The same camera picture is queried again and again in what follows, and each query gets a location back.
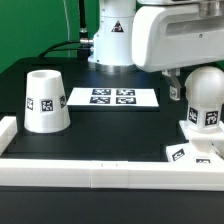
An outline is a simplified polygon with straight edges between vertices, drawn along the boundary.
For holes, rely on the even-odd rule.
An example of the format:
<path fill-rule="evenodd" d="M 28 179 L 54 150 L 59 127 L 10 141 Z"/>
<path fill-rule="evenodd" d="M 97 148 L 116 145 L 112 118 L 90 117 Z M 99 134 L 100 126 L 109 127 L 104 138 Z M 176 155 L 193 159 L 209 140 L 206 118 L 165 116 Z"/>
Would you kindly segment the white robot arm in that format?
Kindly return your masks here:
<path fill-rule="evenodd" d="M 187 66 L 224 60 L 224 0 L 99 0 L 92 68 L 160 71 L 178 100 Z"/>

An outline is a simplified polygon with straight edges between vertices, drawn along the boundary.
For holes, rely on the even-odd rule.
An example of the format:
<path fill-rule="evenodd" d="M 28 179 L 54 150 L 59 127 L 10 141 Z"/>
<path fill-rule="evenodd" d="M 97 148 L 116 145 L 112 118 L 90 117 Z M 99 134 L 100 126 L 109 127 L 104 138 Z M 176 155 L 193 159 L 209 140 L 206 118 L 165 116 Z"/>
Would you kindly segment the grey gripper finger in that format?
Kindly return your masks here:
<path fill-rule="evenodd" d="M 181 98 L 181 84 L 178 81 L 178 76 L 180 75 L 180 69 L 166 69 L 162 71 L 169 85 L 169 96 L 172 100 L 179 100 Z"/>

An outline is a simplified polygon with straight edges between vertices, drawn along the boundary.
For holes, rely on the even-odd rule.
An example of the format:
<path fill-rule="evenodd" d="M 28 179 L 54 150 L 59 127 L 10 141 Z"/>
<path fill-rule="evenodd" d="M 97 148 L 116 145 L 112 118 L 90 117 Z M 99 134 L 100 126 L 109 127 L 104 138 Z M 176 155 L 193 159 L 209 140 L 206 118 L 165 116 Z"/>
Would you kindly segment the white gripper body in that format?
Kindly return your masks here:
<path fill-rule="evenodd" d="M 198 4 L 142 6 L 133 21 L 132 58 L 146 72 L 224 60 L 224 16 L 201 17 Z"/>

